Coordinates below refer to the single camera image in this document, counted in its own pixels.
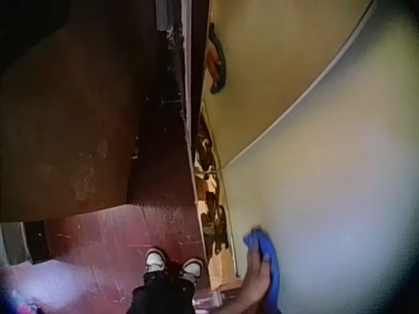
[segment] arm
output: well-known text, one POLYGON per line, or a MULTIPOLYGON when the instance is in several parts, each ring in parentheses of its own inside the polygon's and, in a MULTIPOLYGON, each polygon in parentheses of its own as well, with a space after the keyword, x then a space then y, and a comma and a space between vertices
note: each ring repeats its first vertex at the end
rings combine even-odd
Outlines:
POLYGON ((261 260, 257 243, 252 243, 247 252, 247 271, 239 296, 213 314, 241 314, 261 301, 270 284, 269 265, 269 256, 261 260))

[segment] person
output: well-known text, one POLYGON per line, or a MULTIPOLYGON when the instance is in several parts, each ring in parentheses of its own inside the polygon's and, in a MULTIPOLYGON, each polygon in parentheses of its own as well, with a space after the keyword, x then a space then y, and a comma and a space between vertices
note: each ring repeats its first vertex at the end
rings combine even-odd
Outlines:
POLYGON ((252 242, 247 251, 247 270, 238 297, 213 314, 241 314, 247 310, 264 312, 261 303, 270 284, 270 257, 259 254, 257 242, 252 242))
POLYGON ((127 314, 193 314, 192 298, 202 275, 201 260, 186 261, 172 281, 162 251, 149 249, 145 255, 144 286, 132 292, 132 303, 127 314))
MULTIPOLYGON (((195 286, 202 275, 203 263, 197 258, 186 261, 177 276, 170 279, 162 251, 152 248, 145 256, 144 286, 134 289, 127 314, 192 314, 195 286)), ((247 271, 237 298, 213 314, 239 314, 255 309, 270 284, 270 261, 260 257, 259 248, 252 243, 247 252, 247 271)))

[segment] sneaker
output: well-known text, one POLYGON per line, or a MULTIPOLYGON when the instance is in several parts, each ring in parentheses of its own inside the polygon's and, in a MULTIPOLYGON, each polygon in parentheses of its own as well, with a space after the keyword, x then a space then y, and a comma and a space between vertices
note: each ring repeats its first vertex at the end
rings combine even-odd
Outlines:
POLYGON ((162 251, 156 248, 149 249, 145 254, 145 272, 166 270, 166 259, 162 251))
POLYGON ((190 281, 195 286, 199 278, 201 278, 203 267, 204 263, 201 260, 191 258, 183 264, 179 277, 190 281))

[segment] black pants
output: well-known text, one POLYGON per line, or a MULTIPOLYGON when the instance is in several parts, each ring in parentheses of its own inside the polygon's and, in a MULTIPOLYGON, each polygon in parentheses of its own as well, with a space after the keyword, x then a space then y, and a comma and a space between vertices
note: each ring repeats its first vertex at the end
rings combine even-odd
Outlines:
POLYGON ((172 281, 164 271, 144 275, 144 286, 134 289, 127 314, 194 314, 194 285, 184 279, 172 281))

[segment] leg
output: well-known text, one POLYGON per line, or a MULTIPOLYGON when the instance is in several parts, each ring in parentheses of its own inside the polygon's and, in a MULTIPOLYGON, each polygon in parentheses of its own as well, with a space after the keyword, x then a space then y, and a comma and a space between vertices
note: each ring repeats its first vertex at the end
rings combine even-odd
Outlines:
POLYGON ((174 293, 177 296, 179 314, 195 313, 192 298, 195 293, 195 285, 202 274, 203 263, 197 258, 191 258, 183 264, 179 279, 173 284, 174 293))
POLYGON ((132 304, 127 314, 169 313, 170 305, 162 302, 171 293, 171 282, 164 255, 158 249, 150 249, 145 259, 144 286, 138 287, 132 292, 132 304))

